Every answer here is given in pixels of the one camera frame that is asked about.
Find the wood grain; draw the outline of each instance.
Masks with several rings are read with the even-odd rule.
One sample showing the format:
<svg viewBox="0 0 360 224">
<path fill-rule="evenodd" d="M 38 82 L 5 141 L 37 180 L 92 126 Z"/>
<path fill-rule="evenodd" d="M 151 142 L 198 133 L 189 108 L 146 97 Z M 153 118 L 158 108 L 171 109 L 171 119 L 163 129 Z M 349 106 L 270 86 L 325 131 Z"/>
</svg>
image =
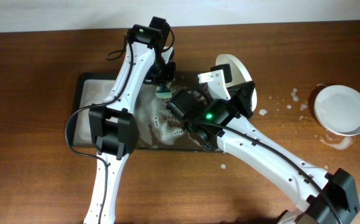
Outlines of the wood grain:
<svg viewBox="0 0 360 224">
<path fill-rule="evenodd" d="M 360 135 L 343 151 L 325 146 L 314 134 L 328 132 L 309 110 L 299 109 L 318 83 L 360 92 L 360 21 L 173 30 L 178 71 L 207 71 L 218 54 L 237 56 L 257 85 L 257 111 L 268 111 L 251 119 L 256 128 L 312 164 L 349 171 L 360 198 Z M 77 77 L 120 69 L 120 61 L 104 56 L 121 48 L 123 33 L 0 34 L 0 223 L 82 223 L 96 162 L 72 154 L 63 129 Z M 298 103 L 291 100 L 293 88 Z M 136 151 L 118 195 L 118 223 L 231 223 L 294 208 L 276 186 L 229 154 Z"/>
</svg>

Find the table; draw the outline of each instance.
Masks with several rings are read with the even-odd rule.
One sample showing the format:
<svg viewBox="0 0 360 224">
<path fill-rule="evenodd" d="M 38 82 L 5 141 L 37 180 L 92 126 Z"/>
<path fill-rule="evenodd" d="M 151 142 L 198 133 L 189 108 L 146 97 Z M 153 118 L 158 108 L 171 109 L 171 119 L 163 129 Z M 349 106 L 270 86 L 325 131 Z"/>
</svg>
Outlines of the table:
<svg viewBox="0 0 360 224">
<path fill-rule="evenodd" d="M 257 85 L 251 118 L 256 128 L 312 164 L 350 172 L 360 199 L 360 135 L 346 150 L 328 147 L 320 137 L 342 138 L 325 131 L 310 110 L 300 110 L 319 83 L 360 92 L 360 21 L 173 31 L 177 71 L 208 71 L 217 55 L 235 55 Z M 121 48 L 125 32 L 0 34 L 0 223 L 82 223 L 96 161 L 72 154 L 63 129 L 77 77 L 118 72 L 122 61 L 104 56 Z M 293 88 L 299 102 L 290 97 Z M 268 113 L 261 116 L 260 109 Z M 247 223 L 295 207 L 274 184 L 229 154 L 135 151 L 124 168 L 116 208 L 118 223 Z M 360 214 L 354 223 L 360 223 Z"/>
</svg>

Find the wooden table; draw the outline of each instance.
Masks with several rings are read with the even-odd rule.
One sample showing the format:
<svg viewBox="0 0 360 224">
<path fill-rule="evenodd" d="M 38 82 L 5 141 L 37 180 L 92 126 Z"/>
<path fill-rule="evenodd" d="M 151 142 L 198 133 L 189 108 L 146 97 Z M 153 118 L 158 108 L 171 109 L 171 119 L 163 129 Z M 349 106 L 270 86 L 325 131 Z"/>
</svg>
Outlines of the wooden table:
<svg viewBox="0 0 360 224">
<path fill-rule="evenodd" d="M 300 111 L 319 83 L 360 92 L 360 21 L 173 30 L 178 71 L 208 71 L 217 55 L 235 55 L 257 85 L 256 128 L 312 164 L 350 172 L 360 199 L 360 135 L 346 150 L 328 147 L 320 137 L 335 136 L 310 110 Z M 63 129 L 77 77 L 120 69 L 120 60 L 104 56 L 121 48 L 125 31 L 0 34 L 0 223 L 82 223 L 96 161 L 72 154 Z M 265 116 L 258 113 L 262 108 Z M 118 195 L 118 223 L 232 223 L 295 208 L 274 184 L 229 154 L 136 151 Z"/>
</svg>

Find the white wall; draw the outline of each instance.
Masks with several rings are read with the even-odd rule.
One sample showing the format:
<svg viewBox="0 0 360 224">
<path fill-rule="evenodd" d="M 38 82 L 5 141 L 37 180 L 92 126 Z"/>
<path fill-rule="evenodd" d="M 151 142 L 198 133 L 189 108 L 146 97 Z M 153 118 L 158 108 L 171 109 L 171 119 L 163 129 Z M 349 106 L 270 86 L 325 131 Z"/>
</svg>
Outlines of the white wall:
<svg viewBox="0 0 360 224">
<path fill-rule="evenodd" d="M 360 0 L 0 0 L 0 32 L 360 19 Z"/>
</svg>

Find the robotic arm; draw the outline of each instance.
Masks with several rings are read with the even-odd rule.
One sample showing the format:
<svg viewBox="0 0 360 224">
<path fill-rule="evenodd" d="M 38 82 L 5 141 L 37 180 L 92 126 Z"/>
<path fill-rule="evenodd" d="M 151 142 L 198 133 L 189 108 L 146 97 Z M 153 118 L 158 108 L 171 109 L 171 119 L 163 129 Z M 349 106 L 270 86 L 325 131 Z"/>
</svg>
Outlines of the robotic arm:
<svg viewBox="0 0 360 224">
<path fill-rule="evenodd" d="M 133 152 L 139 131 L 133 116 L 141 85 L 165 88 L 173 81 L 173 48 L 165 48 L 170 26 L 154 17 L 149 27 L 133 26 L 127 32 L 126 56 L 105 102 L 89 112 L 92 142 L 98 157 L 97 173 L 85 224 L 114 223 L 115 201 L 124 164 Z M 353 177 L 343 169 L 334 175 L 298 158 L 260 133 L 249 121 L 256 107 L 255 84 L 231 73 L 222 64 L 199 74 L 214 101 L 197 101 L 180 91 L 167 109 L 206 151 L 221 149 L 252 166 L 280 188 L 298 208 L 285 212 L 279 223 L 351 223 L 360 211 Z M 230 88 L 226 83 L 235 83 Z"/>
</svg>

